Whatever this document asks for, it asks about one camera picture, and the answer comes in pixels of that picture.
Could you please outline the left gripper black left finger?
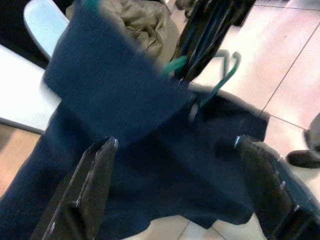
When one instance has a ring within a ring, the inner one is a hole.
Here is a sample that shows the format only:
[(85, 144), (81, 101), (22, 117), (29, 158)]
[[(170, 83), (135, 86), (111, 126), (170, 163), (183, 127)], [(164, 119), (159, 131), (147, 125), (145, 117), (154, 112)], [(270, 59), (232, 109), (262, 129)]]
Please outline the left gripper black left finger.
[(30, 240), (95, 240), (109, 195), (118, 140), (90, 146), (57, 186)]

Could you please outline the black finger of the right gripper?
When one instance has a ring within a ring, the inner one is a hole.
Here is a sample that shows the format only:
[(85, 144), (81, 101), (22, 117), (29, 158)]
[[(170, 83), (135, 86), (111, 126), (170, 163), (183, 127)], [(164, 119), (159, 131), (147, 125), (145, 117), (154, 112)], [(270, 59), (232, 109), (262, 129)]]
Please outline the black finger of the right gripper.
[(255, 0), (219, 0), (204, 24), (189, 59), (189, 79), (197, 77), (217, 53), (228, 29), (242, 26)]
[(197, 0), (178, 40), (174, 57), (186, 57), (185, 64), (174, 71), (177, 79), (183, 79), (191, 68), (193, 52), (213, 12), (213, 0)]

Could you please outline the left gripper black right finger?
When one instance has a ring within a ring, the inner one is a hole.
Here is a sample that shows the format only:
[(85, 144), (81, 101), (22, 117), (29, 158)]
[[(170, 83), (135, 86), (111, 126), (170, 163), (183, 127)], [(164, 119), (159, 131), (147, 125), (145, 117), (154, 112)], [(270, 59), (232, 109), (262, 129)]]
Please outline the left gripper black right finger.
[(237, 137), (235, 149), (254, 213), (267, 240), (320, 240), (320, 202), (263, 141)]

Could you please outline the green plastic hanger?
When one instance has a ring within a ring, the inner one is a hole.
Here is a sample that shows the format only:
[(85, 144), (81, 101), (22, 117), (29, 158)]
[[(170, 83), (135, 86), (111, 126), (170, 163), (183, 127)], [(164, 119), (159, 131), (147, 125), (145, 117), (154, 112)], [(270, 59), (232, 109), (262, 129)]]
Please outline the green plastic hanger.
[[(97, 11), (99, 0), (84, 0), (84, 6), (87, 8), (91, 8), (95, 11)], [(233, 68), (229, 71), (229, 64), (230, 64), (230, 53), (227, 50), (218, 50), (216, 55), (218, 58), (223, 58), (223, 78), (218, 82), (218, 84), (211, 90), (209, 95), (203, 99), (199, 106), (203, 108), (206, 106), (212, 98), (218, 93), (218, 91), (222, 88), (222, 86), (235, 74), (237, 71), (242, 56), (239, 52), (234, 52), (232, 54), (232, 57), (235, 59), (235, 63)], [(168, 64), (166, 64), (162, 69), (162, 74), (169, 76), (176, 70), (180, 70), (182, 67), (184, 67), (187, 64), (187, 57), (185, 55), (180, 56), (174, 60), (171, 60)]]

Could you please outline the navy garment with white logo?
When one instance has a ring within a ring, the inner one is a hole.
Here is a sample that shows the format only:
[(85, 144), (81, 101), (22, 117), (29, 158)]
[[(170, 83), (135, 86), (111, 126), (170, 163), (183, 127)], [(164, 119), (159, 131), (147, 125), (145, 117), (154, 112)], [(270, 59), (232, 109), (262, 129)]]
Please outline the navy garment with white logo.
[(96, 240), (121, 240), (180, 215), (210, 228), (253, 214), (237, 136), (265, 138), (268, 121), (231, 95), (206, 97), (161, 76), (153, 59), (85, 0), (44, 73), (61, 102), (0, 199), (0, 240), (29, 240), (59, 182), (93, 144), (118, 140)]

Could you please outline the olive green bag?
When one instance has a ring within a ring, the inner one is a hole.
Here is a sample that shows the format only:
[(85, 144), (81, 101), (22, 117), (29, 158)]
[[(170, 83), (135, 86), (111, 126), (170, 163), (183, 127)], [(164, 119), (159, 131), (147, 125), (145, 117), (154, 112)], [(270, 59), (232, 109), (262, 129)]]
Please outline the olive green bag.
[(140, 48), (159, 65), (167, 65), (173, 58), (180, 32), (171, 19), (167, 7), (152, 0), (116, 0), (120, 4), (119, 17)]

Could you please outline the dark shoe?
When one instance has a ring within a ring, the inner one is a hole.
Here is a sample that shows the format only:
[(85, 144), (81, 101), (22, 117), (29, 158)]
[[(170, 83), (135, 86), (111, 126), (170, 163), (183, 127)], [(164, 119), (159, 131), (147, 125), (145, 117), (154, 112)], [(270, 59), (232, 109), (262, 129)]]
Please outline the dark shoe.
[(289, 164), (299, 168), (320, 169), (320, 158), (315, 157), (309, 150), (295, 150), (286, 156)]

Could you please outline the white plastic chair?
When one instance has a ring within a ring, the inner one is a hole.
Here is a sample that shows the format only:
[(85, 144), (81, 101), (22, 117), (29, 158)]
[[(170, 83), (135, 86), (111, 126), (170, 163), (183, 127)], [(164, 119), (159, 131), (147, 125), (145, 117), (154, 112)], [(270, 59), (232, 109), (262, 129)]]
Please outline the white plastic chair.
[(69, 24), (53, 0), (31, 0), (23, 10), (25, 27), (42, 54), (50, 60)]

